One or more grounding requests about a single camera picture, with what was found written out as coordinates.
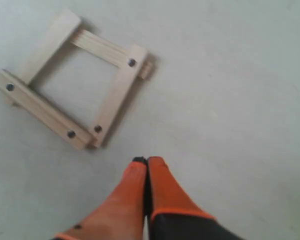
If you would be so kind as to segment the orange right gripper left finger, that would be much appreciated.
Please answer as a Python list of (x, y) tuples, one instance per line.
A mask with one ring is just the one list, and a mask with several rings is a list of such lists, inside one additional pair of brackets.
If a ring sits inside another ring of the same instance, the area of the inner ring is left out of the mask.
[(119, 184), (91, 214), (55, 240), (141, 240), (144, 229), (144, 192), (147, 161), (135, 157)]

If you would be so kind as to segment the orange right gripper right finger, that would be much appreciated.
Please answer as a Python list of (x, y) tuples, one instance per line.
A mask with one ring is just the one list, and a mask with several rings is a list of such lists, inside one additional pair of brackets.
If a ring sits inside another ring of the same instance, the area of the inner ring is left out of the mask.
[(151, 240), (241, 240), (200, 209), (170, 172), (162, 157), (148, 158), (152, 209)]

